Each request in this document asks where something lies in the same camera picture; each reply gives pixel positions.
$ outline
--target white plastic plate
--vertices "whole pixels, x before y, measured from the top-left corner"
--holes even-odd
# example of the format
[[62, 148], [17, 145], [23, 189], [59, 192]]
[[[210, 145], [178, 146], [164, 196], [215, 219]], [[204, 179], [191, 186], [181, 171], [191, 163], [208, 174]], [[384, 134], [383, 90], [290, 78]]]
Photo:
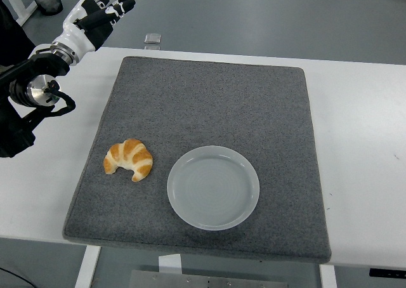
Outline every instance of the white plastic plate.
[[218, 231], [237, 226], [254, 211], [259, 197], [255, 169], [234, 150], [199, 147], [172, 167], [167, 195], [189, 225]]

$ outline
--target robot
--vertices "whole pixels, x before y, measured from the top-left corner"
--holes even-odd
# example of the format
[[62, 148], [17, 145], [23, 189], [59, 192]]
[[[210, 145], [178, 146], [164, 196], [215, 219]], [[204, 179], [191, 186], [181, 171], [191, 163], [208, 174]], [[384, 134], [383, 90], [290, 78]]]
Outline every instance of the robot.
[[[0, 75], [0, 157], [14, 157], [34, 144], [33, 130], [47, 117], [65, 115], [75, 101], [60, 91], [55, 77], [69, 72], [87, 52], [98, 50], [134, 0], [80, 0], [63, 21], [63, 32], [49, 49]], [[9, 97], [35, 109], [20, 117]], [[52, 111], [59, 100], [66, 106]]]

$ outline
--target metal plate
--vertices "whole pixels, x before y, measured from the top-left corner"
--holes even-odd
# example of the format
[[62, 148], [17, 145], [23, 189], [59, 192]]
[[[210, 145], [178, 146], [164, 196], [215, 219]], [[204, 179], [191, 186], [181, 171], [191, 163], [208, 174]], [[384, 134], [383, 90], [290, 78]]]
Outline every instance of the metal plate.
[[287, 283], [133, 270], [129, 288], [287, 288]]

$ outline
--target table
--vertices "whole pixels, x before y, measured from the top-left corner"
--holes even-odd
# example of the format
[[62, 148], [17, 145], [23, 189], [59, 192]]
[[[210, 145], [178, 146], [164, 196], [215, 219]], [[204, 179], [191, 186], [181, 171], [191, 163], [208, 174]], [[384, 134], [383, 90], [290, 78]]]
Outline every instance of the table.
[[406, 67], [401, 65], [100, 48], [58, 78], [77, 108], [42, 122], [33, 147], [0, 159], [0, 237], [67, 242], [63, 222], [125, 56], [302, 68], [330, 264], [406, 268]]

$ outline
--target pastry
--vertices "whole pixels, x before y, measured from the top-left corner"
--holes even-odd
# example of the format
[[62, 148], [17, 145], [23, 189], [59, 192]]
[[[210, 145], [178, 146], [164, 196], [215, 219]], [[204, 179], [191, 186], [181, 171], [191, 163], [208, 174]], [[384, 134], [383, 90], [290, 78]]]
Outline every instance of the pastry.
[[103, 161], [106, 174], [113, 174], [118, 167], [134, 171], [132, 180], [147, 177], [152, 167], [152, 156], [145, 145], [137, 139], [128, 139], [110, 147]]

